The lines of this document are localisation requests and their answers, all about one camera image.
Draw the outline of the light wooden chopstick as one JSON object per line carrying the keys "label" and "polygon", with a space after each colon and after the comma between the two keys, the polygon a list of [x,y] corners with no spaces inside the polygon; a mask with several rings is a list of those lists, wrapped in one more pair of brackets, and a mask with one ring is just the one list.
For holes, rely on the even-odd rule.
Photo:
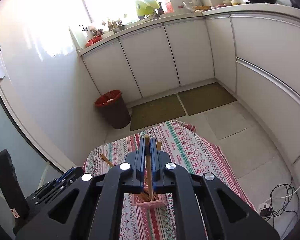
{"label": "light wooden chopstick", "polygon": [[149,200],[153,201],[153,186],[152,186],[152,166],[151,166],[151,153],[150,153],[150,137],[148,134],[144,135],[145,141],[145,164],[146,164],[146,176],[147,176],[147,186],[148,186],[148,195]]}

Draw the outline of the white kitchen cabinets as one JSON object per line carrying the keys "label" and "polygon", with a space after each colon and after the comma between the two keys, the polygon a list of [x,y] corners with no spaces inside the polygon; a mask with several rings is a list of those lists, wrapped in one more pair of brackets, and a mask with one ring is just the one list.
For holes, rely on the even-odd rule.
{"label": "white kitchen cabinets", "polygon": [[265,128],[300,183],[300,10],[237,5],[140,23],[81,52],[128,102],[216,80]]}

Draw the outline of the wooden chopstick in holder right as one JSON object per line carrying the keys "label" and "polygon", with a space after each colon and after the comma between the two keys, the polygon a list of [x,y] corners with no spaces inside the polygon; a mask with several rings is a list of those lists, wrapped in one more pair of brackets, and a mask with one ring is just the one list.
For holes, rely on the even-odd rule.
{"label": "wooden chopstick in holder right", "polygon": [[157,141],[157,150],[160,151],[162,147],[162,142],[161,141]]}

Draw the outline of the wooden chopstick in holder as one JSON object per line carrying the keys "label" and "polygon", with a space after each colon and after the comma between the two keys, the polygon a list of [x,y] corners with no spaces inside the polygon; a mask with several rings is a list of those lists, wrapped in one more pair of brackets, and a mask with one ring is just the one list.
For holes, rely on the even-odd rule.
{"label": "wooden chopstick in holder", "polygon": [[162,142],[161,141],[157,141],[157,150],[160,151],[162,147]]}
{"label": "wooden chopstick in holder", "polygon": [[100,157],[103,161],[105,161],[110,167],[114,167],[115,165],[104,155],[100,154]]}

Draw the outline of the patterned woven tablecloth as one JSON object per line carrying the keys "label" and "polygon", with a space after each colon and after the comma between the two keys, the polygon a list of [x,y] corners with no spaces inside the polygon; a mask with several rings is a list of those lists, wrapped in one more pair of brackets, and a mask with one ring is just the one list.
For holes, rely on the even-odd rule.
{"label": "patterned woven tablecloth", "polygon": [[145,209],[123,198],[120,239],[252,239],[255,209],[221,149],[185,122],[168,121],[147,130],[162,141],[171,162],[166,207]]}

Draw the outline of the wooden chopstick in holder left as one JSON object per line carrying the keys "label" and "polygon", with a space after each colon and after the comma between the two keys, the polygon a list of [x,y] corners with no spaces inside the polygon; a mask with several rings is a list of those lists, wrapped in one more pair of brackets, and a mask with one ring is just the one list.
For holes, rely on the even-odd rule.
{"label": "wooden chopstick in holder left", "polygon": [[115,165],[104,155],[100,154],[100,157],[103,161],[105,161],[110,167],[114,167]]}

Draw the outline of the pink perforated utensil holder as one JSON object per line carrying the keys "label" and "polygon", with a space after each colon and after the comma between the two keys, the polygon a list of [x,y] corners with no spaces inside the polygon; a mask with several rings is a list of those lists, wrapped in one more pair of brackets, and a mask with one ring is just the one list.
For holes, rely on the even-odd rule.
{"label": "pink perforated utensil holder", "polygon": [[155,209],[159,207],[166,207],[167,200],[164,194],[154,194],[153,200],[149,200],[145,193],[133,194],[132,205],[145,209]]}

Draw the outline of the left olive floor mat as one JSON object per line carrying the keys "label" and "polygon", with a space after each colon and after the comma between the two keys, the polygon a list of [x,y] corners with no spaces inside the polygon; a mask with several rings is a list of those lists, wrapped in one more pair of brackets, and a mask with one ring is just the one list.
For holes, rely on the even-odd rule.
{"label": "left olive floor mat", "polygon": [[176,94],[165,96],[134,106],[132,108],[130,130],[134,131],[160,124],[185,115],[186,113]]}

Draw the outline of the olive floor mat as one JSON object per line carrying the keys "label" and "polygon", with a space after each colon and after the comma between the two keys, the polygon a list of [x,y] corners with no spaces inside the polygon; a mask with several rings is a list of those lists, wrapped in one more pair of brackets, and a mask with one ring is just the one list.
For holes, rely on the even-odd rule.
{"label": "olive floor mat", "polygon": [[132,108],[130,130],[134,131],[160,124],[185,115],[186,113],[176,94],[165,96],[134,106]]}
{"label": "olive floor mat", "polygon": [[236,98],[217,82],[186,90],[178,95],[188,115],[205,112],[236,101]]}

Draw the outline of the red brown trash bin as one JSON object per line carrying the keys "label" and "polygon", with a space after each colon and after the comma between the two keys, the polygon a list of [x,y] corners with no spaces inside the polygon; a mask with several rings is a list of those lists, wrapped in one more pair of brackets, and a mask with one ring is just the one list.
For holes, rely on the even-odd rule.
{"label": "red brown trash bin", "polygon": [[95,107],[114,129],[122,129],[131,121],[121,90],[103,94],[95,101]]}

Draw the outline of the right olive floor mat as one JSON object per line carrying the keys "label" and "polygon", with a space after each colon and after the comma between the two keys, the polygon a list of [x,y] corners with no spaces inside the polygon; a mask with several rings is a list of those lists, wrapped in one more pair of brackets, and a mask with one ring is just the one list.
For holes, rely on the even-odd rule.
{"label": "right olive floor mat", "polygon": [[205,112],[236,101],[236,98],[217,82],[186,90],[178,95],[188,115]]}

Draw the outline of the white power strip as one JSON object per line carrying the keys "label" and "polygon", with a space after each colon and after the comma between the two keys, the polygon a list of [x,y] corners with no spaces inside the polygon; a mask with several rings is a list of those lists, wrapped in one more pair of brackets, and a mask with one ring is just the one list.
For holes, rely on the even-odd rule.
{"label": "white power strip", "polygon": [[270,202],[271,202],[271,198],[261,203],[257,207],[257,213],[261,217],[270,217],[273,214],[273,208],[271,207]]}

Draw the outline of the red dish on counter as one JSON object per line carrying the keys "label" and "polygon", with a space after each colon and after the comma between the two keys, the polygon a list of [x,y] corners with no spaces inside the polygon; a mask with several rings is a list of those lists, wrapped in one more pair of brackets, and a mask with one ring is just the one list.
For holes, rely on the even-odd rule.
{"label": "red dish on counter", "polygon": [[92,46],[93,44],[95,44],[96,42],[98,42],[100,40],[102,40],[101,36],[99,36],[99,35],[94,36],[89,41],[87,41],[87,43],[85,44],[85,48],[88,48],[89,46]]}

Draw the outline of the red bottle on counter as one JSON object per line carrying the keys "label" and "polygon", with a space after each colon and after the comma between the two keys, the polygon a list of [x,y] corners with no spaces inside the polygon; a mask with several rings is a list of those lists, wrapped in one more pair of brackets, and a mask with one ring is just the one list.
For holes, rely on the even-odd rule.
{"label": "red bottle on counter", "polygon": [[164,0],[164,1],[165,1],[165,4],[166,4],[166,12],[167,13],[173,13],[174,9],[172,7],[172,4],[171,4],[170,0]]}

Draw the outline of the green plastic appliance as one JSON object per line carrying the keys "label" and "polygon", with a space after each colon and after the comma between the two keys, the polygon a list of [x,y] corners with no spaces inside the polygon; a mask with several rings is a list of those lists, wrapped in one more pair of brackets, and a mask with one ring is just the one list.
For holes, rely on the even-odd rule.
{"label": "green plastic appliance", "polygon": [[136,1],[136,12],[139,20],[143,20],[147,16],[158,17],[159,3],[156,0]]}

